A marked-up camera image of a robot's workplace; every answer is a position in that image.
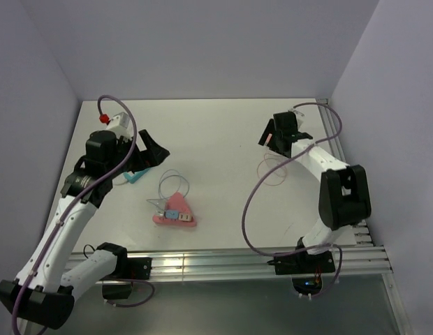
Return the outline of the orange charger plug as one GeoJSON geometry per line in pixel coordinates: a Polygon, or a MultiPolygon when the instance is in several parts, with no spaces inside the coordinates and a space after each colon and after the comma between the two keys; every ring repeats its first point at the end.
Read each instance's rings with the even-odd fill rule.
{"type": "Polygon", "coordinates": [[[269,144],[271,138],[272,138],[272,134],[270,133],[270,134],[267,136],[267,139],[266,139],[266,141],[265,141],[265,145],[268,145],[268,144],[269,144]]]}

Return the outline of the pink triangular power strip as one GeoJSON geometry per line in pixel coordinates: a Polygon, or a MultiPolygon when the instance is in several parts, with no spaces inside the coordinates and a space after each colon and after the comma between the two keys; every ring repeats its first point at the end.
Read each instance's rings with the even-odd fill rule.
{"type": "Polygon", "coordinates": [[[167,200],[161,200],[156,206],[152,220],[157,225],[194,228],[197,221],[185,197],[176,192],[167,200]]]}

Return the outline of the blue charger plug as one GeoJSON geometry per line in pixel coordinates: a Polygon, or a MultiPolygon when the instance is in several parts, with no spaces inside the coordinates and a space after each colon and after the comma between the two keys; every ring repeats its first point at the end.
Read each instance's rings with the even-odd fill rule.
{"type": "Polygon", "coordinates": [[[178,215],[179,215],[178,210],[172,210],[172,209],[166,210],[166,213],[165,213],[165,217],[168,220],[177,220],[178,215]]]}

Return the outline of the brown charger plug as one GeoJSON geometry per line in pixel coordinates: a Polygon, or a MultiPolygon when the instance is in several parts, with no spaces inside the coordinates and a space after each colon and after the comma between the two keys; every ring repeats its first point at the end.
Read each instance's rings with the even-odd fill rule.
{"type": "Polygon", "coordinates": [[[193,216],[189,213],[179,213],[178,219],[181,222],[191,222],[193,220],[193,216]]]}

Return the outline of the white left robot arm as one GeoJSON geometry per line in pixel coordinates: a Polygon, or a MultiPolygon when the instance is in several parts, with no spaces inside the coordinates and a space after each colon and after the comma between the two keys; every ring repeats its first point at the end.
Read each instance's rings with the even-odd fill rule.
{"type": "Polygon", "coordinates": [[[145,150],[134,139],[112,131],[93,132],[85,154],[65,179],[54,217],[28,263],[11,281],[0,282],[0,302],[12,315],[15,334],[18,319],[43,329],[64,325],[78,300],[97,281],[123,281],[129,272],[127,250],[103,242],[85,261],[66,271],[74,246],[86,224],[112,190],[115,177],[156,167],[170,152],[157,144],[146,130],[139,131],[145,150]]]}

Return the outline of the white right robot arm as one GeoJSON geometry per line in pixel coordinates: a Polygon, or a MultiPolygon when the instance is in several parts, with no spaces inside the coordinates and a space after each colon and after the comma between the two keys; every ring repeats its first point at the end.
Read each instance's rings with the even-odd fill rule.
{"type": "Polygon", "coordinates": [[[293,158],[319,182],[318,220],[301,238],[304,248],[295,255],[298,269],[309,272],[349,225],[371,216],[372,206],[366,171],[349,165],[319,146],[308,133],[299,130],[301,121],[294,111],[273,115],[259,145],[288,159],[293,158]]]}

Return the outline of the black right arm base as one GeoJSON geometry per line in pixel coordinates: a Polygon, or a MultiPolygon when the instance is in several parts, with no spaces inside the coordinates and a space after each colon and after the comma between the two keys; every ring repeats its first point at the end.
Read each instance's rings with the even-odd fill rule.
{"type": "Polygon", "coordinates": [[[302,278],[292,278],[294,289],[303,295],[314,295],[323,288],[323,274],[335,273],[335,264],[331,252],[318,255],[307,252],[286,257],[274,257],[267,262],[274,267],[277,276],[306,275],[302,278]]]}

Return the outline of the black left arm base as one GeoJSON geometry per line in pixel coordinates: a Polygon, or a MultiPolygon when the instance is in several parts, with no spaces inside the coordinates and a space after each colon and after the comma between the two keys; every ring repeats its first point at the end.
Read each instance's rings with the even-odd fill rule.
{"type": "Polygon", "coordinates": [[[117,281],[118,279],[130,280],[117,284],[102,285],[102,297],[106,300],[128,299],[133,292],[135,280],[148,280],[152,268],[152,258],[128,258],[124,268],[120,272],[107,275],[104,281],[117,281]]]}

